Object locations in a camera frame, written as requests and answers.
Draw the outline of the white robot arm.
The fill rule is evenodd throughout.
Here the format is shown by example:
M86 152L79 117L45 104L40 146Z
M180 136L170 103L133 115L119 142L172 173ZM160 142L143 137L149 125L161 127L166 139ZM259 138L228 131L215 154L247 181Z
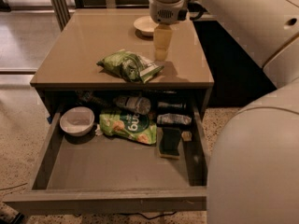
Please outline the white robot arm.
M275 85L239 110L213 147L207 224L299 224L298 0L197 0ZM150 15L185 0L149 0Z

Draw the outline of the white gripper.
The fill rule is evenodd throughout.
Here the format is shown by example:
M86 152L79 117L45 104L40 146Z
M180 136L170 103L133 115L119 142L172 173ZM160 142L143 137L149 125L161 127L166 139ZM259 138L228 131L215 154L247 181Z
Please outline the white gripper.
M195 0L177 0L165 2L163 0L149 0L149 14L152 20L159 24L153 33L153 44L155 48L155 59L164 61L167 57L173 31L167 24L185 21L188 13L189 19L195 21L200 19L205 9Z

